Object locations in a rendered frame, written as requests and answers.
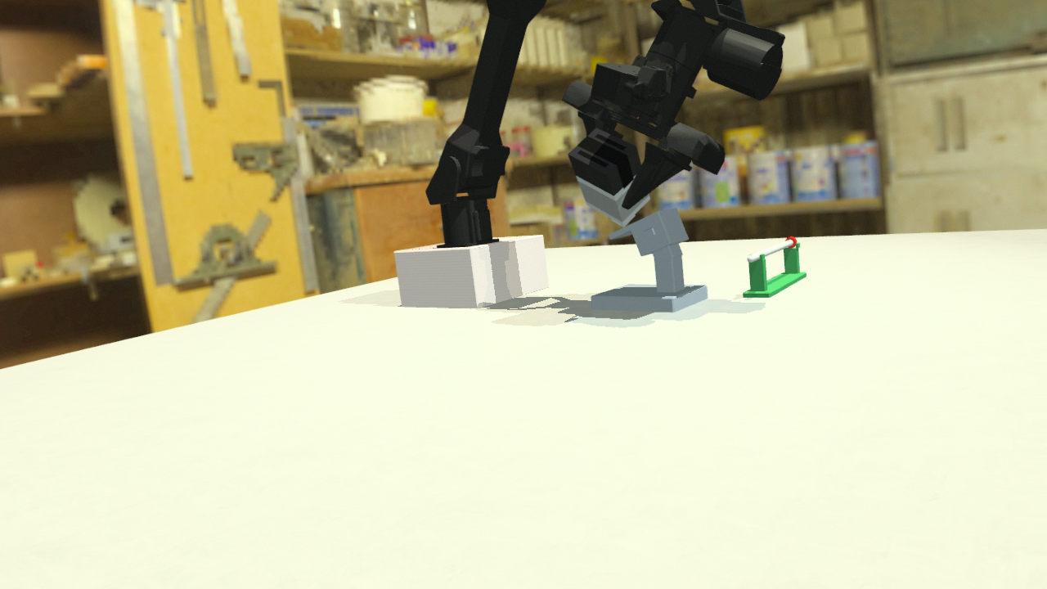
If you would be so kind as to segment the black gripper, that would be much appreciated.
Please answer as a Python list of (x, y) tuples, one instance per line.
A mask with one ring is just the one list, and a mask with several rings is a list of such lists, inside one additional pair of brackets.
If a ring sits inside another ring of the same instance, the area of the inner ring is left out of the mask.
[[(697, 91), (692, 87), (696, 80), (694, 72), (671, 56), (659, 55), (658, 52), (647, 52), (646, 56), (649, 68), (659, 68), (661, 63), (672, 67), (670, 96), (662, 115), (649, 110), (650, 104), (619, 106), (608, 98), (592, 96), (591, 84), (579, 80), (569, 85), (562, 98), (562, 101), (580, 110), (578, 117), (586, 124), (587, 137), (592, 131), (599, 129), (622, 139), (623, 135), (614, 131), (619, 123), (658, 139), (658, 146), (649, 142), (645, 144), (645, 161), (636, 173), (631, 189), (626, 191), (622, 205), (624, 209), (631, 209), (640, 199), (658, 189), (659, 184), (674, 178), (680, 171), (692, 169), (691, 161), (716, 175), (725, 163), (723, 148), (715, 139), (697, 129), (674, 122), (685, 97), (694, 98)], [(636, 118), (638, 116), (639, 119)], [(658, 128), (649, 123), (658, 124)]]

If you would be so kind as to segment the grey pin with red head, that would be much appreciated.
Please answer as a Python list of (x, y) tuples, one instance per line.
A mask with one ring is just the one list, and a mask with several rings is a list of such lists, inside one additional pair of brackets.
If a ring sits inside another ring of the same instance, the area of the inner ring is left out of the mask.
[(747, 259), (749, 260), (749, 263), (752, 263), (754, 260), (758, 260), (760, 258), (760, 254), (764, 254), (764, 257), (771, 256), (771, 254), (777, 253), (777, 251), (781, 251), (782, 249), (792, 249), (793, 247), (796, 246), (796, 243), (797, 240), (795, 237), (785, 239), (784, 242), (780, 243), (780, 245), (775, 245), (766, 250), (757, 251), (754, 254), (750, 254), (747, 257)]

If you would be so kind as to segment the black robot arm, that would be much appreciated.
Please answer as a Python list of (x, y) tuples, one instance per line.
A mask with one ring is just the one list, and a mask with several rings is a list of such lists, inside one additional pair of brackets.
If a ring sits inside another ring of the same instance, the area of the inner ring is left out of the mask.
[[(671, 56), (726, 88), (764, 100), (781, 75), (784, 33), (748, 23), (743, 0), (658, 0), (651, 8), (664, 20), (648, 52)], [(528, 23), (545, 0), (486, 0), (489, 20), (463, 122), (447, 139), (433, 179), (425, 190), (430, 205), (441, 205), (444, 245), (453, 249), (487, 245), (492, 225), (487, 199), (495, 199), (510, 148), (502, 145), (502, 113), (519, 62)], [(717, 24), (704, 21), (704, 17)], [(639, 59), (640, 58), (640, 59)], [(639, 59), (639, 60), (638, 60)], [(649, 105), (662, 115), (671, 90), (671, 65), (647, 67), (648, 56), (632, 65), (597, 63), (591, 95), (619, 106)], [(467, 192), (468, 196), (459, 196)]]

